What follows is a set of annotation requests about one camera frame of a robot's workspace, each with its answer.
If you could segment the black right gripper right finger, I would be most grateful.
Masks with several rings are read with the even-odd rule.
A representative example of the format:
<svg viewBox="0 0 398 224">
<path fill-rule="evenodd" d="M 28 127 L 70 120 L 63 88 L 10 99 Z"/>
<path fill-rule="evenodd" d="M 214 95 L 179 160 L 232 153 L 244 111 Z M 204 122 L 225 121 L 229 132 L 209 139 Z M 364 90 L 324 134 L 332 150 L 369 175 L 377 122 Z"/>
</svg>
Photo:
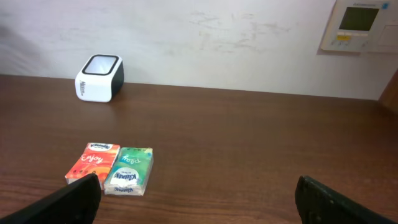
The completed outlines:
<svg viewBox="0 0 398 224">
<path fill-rule="evenodd" d="M 298 179 L 295 204 L 304 224 L 395 224 L 307 175 Z"/>
</svg>

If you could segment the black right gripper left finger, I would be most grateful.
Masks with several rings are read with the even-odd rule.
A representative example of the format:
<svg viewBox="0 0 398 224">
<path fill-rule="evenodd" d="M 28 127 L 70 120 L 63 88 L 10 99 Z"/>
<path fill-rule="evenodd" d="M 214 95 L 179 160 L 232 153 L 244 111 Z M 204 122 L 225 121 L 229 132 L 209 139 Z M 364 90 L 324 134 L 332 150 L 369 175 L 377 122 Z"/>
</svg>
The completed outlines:
<svg viewBox="0 0 398 224">
<path fill-rule="evenodd" d="M 28 207 L 1 218 L 1 224 L 91 224 L 100 201 L 98 176 L 88 174 Z"/>
</svg>

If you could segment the orange tissue pack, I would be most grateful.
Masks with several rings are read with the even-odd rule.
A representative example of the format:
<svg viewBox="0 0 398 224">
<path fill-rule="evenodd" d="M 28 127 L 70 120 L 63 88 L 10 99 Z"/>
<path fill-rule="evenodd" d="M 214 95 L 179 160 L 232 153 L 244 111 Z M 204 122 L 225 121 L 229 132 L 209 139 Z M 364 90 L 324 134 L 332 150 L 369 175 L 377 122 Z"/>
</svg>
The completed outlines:
<svg viewBox="0 0 398 224">
<path fill-rule="evenodd" d="M 96 174 L 101 190 L 104 182 L 119 154 L 120 145 L 89 142 L 79 160 L 65 175 L 67 184 L 88 175 Z"/>
</svg>

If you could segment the green tissue pack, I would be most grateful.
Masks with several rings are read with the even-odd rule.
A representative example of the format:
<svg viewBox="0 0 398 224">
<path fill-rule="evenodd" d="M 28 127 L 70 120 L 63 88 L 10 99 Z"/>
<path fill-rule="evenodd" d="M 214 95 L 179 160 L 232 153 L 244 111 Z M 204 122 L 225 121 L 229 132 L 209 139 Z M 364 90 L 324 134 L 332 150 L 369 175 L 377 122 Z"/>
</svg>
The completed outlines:
<svg viewBox="0 0 398 224">
<path fill-rule="evenodd" d="M 152 148 L 121 148 L 104 182 L 104 194 L 143 196 L 153 162 Z"/>
</svg>

